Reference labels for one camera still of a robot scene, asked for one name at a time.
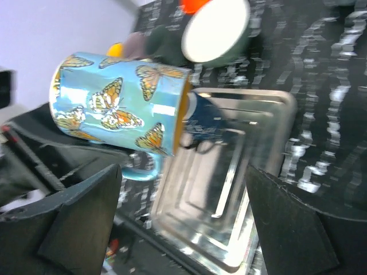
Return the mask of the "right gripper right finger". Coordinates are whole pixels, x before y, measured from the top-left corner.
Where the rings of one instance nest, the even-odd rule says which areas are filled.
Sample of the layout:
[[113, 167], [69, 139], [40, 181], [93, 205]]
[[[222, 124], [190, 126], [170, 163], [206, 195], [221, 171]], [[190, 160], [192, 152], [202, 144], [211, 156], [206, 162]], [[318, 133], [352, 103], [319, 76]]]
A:
[[268, 274], [366, 274], [366, 211], [252, 165], [245, 183]]

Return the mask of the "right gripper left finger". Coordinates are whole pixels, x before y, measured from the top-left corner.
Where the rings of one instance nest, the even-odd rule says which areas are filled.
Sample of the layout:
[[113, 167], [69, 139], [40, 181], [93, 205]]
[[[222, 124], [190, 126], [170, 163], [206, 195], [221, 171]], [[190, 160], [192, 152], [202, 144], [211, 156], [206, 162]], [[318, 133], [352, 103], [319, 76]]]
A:
[[90, 178], [1, 215], [1, 274], [100, 274], [122, 173]]

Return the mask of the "blue butterfly mug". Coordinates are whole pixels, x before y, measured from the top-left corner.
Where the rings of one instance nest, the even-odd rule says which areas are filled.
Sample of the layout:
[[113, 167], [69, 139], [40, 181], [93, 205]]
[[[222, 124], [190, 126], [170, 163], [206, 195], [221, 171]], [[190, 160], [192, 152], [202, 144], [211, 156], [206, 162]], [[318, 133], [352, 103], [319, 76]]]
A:
[[177, 152], [189, 77], [186, 68], [77, 52], [55, 70], [49, 108], [67, 135], [150, 155], [149, 170], [122, 168], [126, 179], [150, 181]]

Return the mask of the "dark blue mug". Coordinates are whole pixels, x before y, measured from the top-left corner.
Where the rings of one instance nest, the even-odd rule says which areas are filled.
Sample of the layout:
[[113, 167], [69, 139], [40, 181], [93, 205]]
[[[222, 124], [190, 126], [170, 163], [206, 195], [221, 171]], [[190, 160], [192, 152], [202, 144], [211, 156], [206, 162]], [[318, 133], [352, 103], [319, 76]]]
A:
[[194, 91], [187, 96], [188, 108], [183, 122], [184, 132], [191, 136], [191, 143], [180, 147], [207, 154], [214, 146], [227, 144], [231, 136], [227, 134], [228, 125], [220, 108]]

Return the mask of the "mauve grey mug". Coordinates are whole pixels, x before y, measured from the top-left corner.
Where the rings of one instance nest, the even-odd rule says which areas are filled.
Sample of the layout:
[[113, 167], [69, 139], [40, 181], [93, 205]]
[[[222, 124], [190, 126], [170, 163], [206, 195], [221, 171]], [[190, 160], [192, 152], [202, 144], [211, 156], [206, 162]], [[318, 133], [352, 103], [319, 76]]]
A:
[[145, 51], [146, 36], [142, 32], [131, 33], [123, 48], [123, 58], [129, 60], [142, 60], [147, 58]]

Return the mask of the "dark green mug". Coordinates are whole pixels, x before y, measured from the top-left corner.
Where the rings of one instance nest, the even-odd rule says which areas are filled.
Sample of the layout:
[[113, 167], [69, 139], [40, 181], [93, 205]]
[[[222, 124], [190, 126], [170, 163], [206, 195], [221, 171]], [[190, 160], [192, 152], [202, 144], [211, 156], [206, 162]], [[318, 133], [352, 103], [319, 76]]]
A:
[[145, 52], [154, 61], [172, 66], [186, 66], [188, 61], [181, 49], [181, 39], [181, 35], [159, 25], [147, 36]]

